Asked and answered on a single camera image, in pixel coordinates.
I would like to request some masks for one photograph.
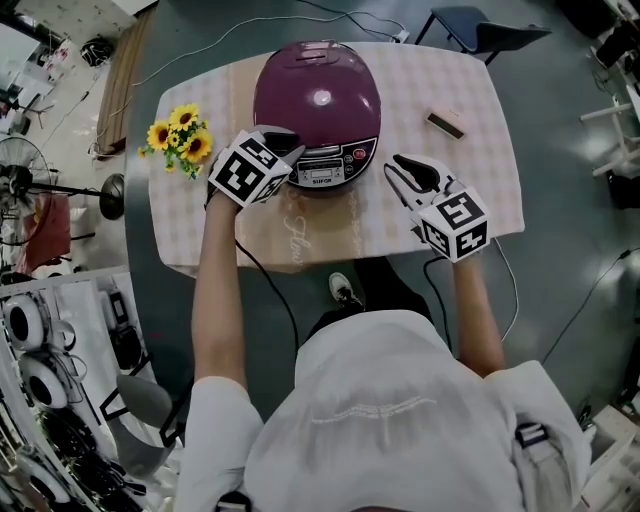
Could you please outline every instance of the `gray floor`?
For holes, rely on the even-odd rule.
[[[586,58],[590,41],[578,33],[548,0],[458,0],[471,3],[498,22],[537,23],[553,35],[518,52],[500,55],[489,67],[511,132],[520,171],[526,230],[501,239],[518,280],[521,311],[505,342],[509,364],[542,359],[573,315],[599,272],[625,249],[640,246],[637,212],[613,209],[604,178],[590,169],[614,144],[610,121],[583,125],[582,113],[610,106],[592,80],[593,62]],[[401,20],[419,33],[428,0],[329,1],[339,9],[371,10]],[[212,43],[236,23],[256,16],[306,15],[330,17],[293,0],[242,2],[161,0],[138,80],[170,59]],[[377,30],[392,25],[362,20]],[[455,49],[437,23],[423,45]],[[244,26],[216,48],[182,59],[137,90],[132,103],[127,144],[126,227],[130,266],[147,346],[154,355],[159,382],[178,393],[192,371],[189,322],[193,281],[166,268],[159,260],[147,194],[148,179],[135,150],[144,143],[162,93],[211,68],[276,50],[295,40],[335,38],[370,41],[348,20],[331,24],[308,21],[263,21]],[[422,276],[430,257],[415,253],[392,258],[399,275],[431,305],[436,327],[441,314]],[[483,255],[491,302],[501,329],[514,311],[513,292],[495,247]],[[546,368],[573,408],[590,397],[596,409],[611,399],[634,339],[633,303],[637,274],[633,258],[619,263],[593,294],[587,307],[549,358]],[[432,274],[445,296],[450,321],[455,319],[449,264],[436,263]],[[326,277],[339,269],[353,275],[350,264],[327,265],[306,272],[275,275],[290,301],[301,335],[322,312],[332,307]],[[293,338],[289,319],[264,278],[243,269],[241,282],[247,335],[247,364],[252,399],[268,416],[290,391],[293,381]]]

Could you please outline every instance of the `yellow sunflower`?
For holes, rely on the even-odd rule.
[[[176,132],[169,133],[169,145],[177,146],[178,144],[180,144],[180,137],[178,137],[178,134]]]
[[[156,121],[149,128],[147,142],[153,149],[164,150],[169,148],[169,123]]]
[[[199,113],[200,110],[195,103],[174,108],[169,116],[171,128],[176,131],[188,130],[189,127],[198,120]]]
[[[211,153],[213,137],[207,130],[196,130],[189,139],[178,148],[182,154],[180,158],[188,160],[192,164]]]

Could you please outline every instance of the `white shirt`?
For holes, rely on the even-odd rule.
[[[238,383],[196,382],[175,511],[210,512],[233,490],[260,512],[524,510],[523,417],[549,429],[575,502],[589,447],[538,363],[482,379],[426,318],[358,314],[301,348],[295,389],[265,425]]]

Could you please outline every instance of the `shoe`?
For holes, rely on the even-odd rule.
[[[353,293],[353,287],[344,274],[340,272],[331,274],[329,276],[329,289],[331,290],[333,298],[342,307],[347,304],[358,304],[362,307],[362,302],[356,297],[355,293]]]

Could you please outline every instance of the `control panel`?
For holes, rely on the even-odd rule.
[[[360,142],[307,150],[289,174],[289,183],[301,188],[329,188],[347,183],[371,162],[377,137]]]

